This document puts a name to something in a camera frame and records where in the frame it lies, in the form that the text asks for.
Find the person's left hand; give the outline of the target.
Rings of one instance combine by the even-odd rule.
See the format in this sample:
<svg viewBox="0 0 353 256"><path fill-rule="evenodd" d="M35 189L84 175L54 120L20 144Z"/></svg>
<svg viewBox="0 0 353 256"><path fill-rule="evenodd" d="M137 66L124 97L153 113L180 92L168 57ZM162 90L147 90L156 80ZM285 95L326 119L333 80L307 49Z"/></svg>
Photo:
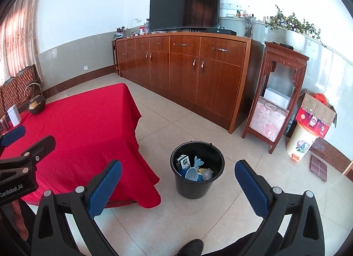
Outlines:
<svg viewBox="0 0 353 256"><path fill-rule="evenodd" d="M14 224L18 229L18 234L24 241L27 241L29 237L29 232L25 226L18 200L11 202L11 209L12 212L14 212Z"/></svg>

